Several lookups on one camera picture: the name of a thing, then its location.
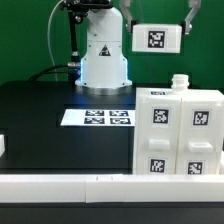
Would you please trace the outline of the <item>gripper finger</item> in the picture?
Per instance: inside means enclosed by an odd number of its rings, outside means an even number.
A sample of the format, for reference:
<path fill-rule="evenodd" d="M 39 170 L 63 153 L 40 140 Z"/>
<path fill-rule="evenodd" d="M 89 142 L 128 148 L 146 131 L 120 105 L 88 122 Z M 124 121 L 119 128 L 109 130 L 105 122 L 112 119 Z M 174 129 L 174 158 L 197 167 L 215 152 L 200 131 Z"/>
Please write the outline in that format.
<path fill-rule="evenodd" d="M 192 30 L 192 20 L 201 8 L 201 0 L 188 0 L 190 11 L 186 18 L 181 22 L 182 34 L 188 35 Z"/>
<path fill-rule="evenodd" d="M 122 15 L 126 19 L 126 29 L 129 33 L 133 32 L 133 27 L 137 24 L 137 21 L 133 18 L 129 8 L 132 4 L 132 0 L 120 0 L 119 7 Z"/>

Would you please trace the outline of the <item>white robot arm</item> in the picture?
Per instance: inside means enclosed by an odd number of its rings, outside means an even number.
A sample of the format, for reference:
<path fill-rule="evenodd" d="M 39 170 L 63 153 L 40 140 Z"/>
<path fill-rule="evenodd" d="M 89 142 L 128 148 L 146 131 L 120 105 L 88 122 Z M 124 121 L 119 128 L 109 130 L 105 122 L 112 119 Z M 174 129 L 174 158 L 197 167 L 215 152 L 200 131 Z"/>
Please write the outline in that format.
<path fill-rule="evenodd" d="M 191 11 L 181 25 L 134 24 L 128 8 L 132 0 L 120 0 L 119 12 L 91 9 L 88 12 L 87 51 L 81 59 L 81 77 L 75 82 L 78 90 L 94 95 L 116 95 L 128 91 L 128 62 L 122 53 L 123 17 L 132 33 L 132 51 L 179 53 L 181 37 L 192 29 L 191 21 L 201 7 L 201 0 L 189 0 Z"/>

